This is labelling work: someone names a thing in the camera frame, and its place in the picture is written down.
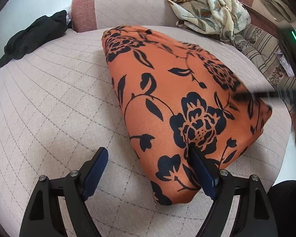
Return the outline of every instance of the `white quilted mattress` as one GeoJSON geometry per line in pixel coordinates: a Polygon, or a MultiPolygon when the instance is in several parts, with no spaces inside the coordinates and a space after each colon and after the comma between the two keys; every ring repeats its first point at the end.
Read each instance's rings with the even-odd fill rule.
{"type": "MultiPolygon", "coordinates": [[[[270,87],[234,47],[171,27],[149,27],[196,43],[224,62],[250,89],[270,87]]],[[[76,33],[44,44],[0,69],[0,223],[17,237],[39,175],[50,179],[79,169],[100,146],[109,162],[86,202],[103,237],[194,237],[211,206],[200,191],[185,205],[154,203],[151,185],[130,146],[101,46],[103,30],[76,33]]],[[[268,190],[282,165],[291,120],[283,103],[266,101],[273,114],[263,135],[228,169],[257,174],[268,190]]],[[[60,199],[69,236],[75,236],[60,199]]],[[[224,236],[229,236],[236,206],[224,236]]]]}

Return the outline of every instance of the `beige floral blanket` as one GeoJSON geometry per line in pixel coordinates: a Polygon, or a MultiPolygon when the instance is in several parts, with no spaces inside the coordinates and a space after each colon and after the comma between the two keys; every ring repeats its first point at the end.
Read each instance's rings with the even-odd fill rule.
{"type": "Polygon", "coordinates": [[[178,27],[233,40],[251,22],[248,11],[238,0],[167,0],[180,19],[178,27]]]}

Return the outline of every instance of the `brown patterned fabric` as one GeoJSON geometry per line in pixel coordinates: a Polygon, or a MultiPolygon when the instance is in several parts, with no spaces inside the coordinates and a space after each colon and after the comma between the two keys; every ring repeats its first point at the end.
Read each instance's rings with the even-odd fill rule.
{"type": "Polygon", "coordinates": [[[102,38],[113,89],[132,147],[161,205],[190,202],[200,189],[188,147],[218,168],[241,156],[263,133],[272,109],[236,102],[246,87],[214,55],[140,26],[102,38]]]}
{"type": "Polygon", "coordinates": [[[72,0],[71,19],[77,32],[96,30],[94,0],[72,0]]]}

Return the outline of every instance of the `black cloth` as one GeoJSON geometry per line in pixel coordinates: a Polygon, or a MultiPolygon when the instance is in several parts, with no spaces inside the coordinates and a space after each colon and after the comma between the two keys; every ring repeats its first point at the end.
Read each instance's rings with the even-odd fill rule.
{"type": "Polygon", "coordinates": [[[296,237],[296,181],[272,186],[268,197],[274,213],[278,237],[296,237]]]}
{"type": "Polygon", "coordinates": [[[4,55],[0,59],[0,68],[12,59],[19,60],[44,43],[61,37],[68,29],[66,15],[67,12],[63,10],[56,12],[51,17],[42,16],[28,28],[11,37],[4,47],[4,55]]]}

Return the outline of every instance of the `pillow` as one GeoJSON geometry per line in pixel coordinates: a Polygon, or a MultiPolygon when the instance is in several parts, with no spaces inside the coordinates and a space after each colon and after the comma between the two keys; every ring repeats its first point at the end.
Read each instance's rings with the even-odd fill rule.
{"type": "Polygon", "coordinates": [[[176,27],[178,21],[166,0],[73,0],[71,19],[76,32],[121,24],[176,27]]]}
{"type": "Polygon", "coordinates": [[[141,166],[161,205],[187,203],[200,189],[188,147],[223,169],[263,133],[272,110],[237,103],[246,87],[214,55],[140,26],[105,31],[113,89],[141,166]]]}

